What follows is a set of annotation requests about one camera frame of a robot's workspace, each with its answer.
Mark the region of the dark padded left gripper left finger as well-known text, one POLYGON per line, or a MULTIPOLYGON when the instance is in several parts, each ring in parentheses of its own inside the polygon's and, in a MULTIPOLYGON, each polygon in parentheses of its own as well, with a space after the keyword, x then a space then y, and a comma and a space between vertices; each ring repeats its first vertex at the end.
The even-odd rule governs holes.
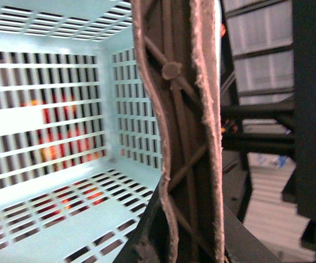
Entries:
POLYGON ((174 209, 163 181, 114 262, 174 262, 174 209))

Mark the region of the dark padded left gripper right finger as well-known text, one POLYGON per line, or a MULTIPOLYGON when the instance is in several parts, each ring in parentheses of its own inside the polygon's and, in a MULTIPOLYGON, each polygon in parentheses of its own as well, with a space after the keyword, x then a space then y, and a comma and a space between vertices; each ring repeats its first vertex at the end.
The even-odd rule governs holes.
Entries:
POLYGON ((223 204, 224 243, 229 262, 281 262, 223 204))

